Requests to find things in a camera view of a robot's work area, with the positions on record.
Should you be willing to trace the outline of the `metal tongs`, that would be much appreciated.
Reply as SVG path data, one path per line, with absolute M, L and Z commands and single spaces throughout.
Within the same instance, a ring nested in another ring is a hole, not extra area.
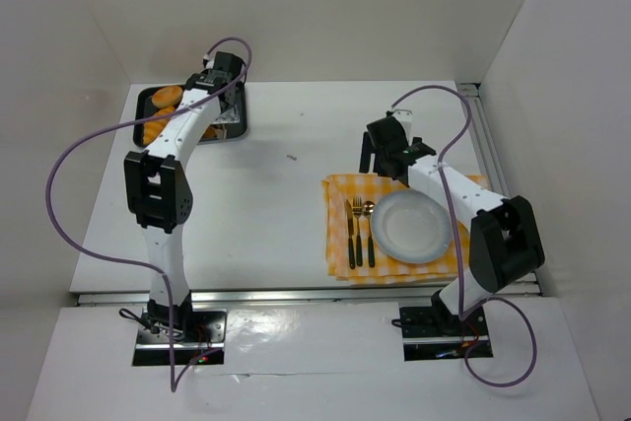
M 235 98 L 234 103 L 226 108 L 211 125 L 221 128 L 217 140 L 228 140 L 242 136 L 246 129 L 243 101 L 240 98 Z

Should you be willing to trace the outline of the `large sugared bread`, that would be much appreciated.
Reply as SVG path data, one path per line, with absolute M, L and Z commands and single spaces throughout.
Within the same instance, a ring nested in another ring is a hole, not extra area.
M 219 132 L 221 131 L 221 128 L 215 126 L 215 125 L 210 125 L 206 128 L 206 130 L 204 131 L 202 138 L 204 140 L 214 140 L 217 139 L 219 137 Z

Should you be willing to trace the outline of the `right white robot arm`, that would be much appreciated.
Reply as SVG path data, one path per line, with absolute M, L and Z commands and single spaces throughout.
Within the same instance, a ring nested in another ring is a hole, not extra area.
M 468 268 L 432 297 L 442 317 L 464 318 L 477 305 L 543 265 L 544 251 L 529 201 L 490 191 L 441 161 L 434 149 L 410 141 L 411 122 L 391 113 L 367 125 L 360 171 L 401 182 L 448 212 L 448 228 L 469 232 Z

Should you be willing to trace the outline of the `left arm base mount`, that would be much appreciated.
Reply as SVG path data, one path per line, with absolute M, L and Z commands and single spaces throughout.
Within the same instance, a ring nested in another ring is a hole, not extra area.
M 168 328 L 160 324 L 151 325 L 145 309 L 139 316 L 129 309 L 120 309 L 118 314 L 137 323 L 132 365 L 167 366 L 170 363 Z M 191 327 L 175 331 L 175 364 L 223 365 L 227 318 L 226 310 L 193 312 Z

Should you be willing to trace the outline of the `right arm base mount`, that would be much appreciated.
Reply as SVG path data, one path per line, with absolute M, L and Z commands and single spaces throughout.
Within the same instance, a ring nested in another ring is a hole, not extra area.
M 466 321 L 439 305 L 438 295 L 429 306 L 400 307 L 391 321 L 402 337 L 406 362 L 492 358 L 493 349 L 485 312 L 475 310 Z

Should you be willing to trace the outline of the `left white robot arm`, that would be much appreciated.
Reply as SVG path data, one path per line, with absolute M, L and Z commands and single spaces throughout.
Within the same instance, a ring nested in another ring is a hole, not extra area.
M 189 77 L 182 86 L 165 86 L 150 97 L 156 112 L 143 124 L 141 152 L 130 152 L 123 169 L 130 212 L 143 229 L 149 263 L 162 272 L 151 283 L 148 321 L 178 331 L 192 328 L 190 289 L 183 270 L 183 224 L 192 211 L 193 195 L 186 164 L 209 127 L 221 115 L 237 113 L 244 85 L 233 88 L 189 112 L 172 112 L 211 96 L 242 73 L 244 62 L 232 53 L 217 52 L 213 65 Z

